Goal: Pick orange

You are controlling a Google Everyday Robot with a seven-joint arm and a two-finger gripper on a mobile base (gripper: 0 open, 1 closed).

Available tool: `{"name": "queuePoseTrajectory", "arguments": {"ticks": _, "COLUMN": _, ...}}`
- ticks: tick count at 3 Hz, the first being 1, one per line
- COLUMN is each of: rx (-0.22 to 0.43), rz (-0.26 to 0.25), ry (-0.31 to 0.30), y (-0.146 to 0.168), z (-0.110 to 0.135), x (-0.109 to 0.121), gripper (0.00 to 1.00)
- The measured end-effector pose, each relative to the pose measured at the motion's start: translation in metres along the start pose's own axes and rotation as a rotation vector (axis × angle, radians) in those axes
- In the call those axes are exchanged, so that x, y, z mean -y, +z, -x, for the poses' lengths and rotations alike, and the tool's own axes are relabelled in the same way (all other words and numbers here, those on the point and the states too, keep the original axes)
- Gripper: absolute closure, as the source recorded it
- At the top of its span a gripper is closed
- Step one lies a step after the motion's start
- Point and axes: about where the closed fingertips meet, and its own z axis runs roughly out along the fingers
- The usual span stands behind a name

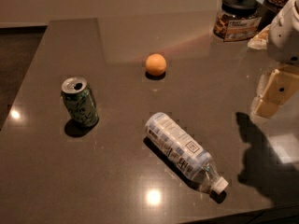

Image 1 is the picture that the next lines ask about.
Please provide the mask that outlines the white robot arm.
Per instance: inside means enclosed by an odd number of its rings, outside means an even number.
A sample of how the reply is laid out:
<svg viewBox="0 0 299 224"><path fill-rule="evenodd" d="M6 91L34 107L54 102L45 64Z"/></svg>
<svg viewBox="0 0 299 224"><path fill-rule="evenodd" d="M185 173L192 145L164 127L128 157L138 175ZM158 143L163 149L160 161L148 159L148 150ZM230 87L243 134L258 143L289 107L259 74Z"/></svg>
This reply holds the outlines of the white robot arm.
<svg viewBox="0 0 299 224"><path fill-rule="evenodd" d="M251 114L274 116L299 90L299 0L289 0L272 20L267 37L268 56L278 63L260 78Z"/></svg>

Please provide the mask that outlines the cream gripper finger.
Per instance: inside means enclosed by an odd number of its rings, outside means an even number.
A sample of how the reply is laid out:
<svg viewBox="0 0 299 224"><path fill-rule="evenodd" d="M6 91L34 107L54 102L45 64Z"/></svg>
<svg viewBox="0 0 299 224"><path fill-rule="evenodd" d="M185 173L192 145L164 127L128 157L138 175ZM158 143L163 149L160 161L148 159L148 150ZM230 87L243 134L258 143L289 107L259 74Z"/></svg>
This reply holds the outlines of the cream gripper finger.
<svg viewBox="0 0 299 224"><path fill-rule="evenodd" d="M279 110L279 105L265 101L260 97L255 97L251 105L251 112L262 118L271 118Z"/></svg>

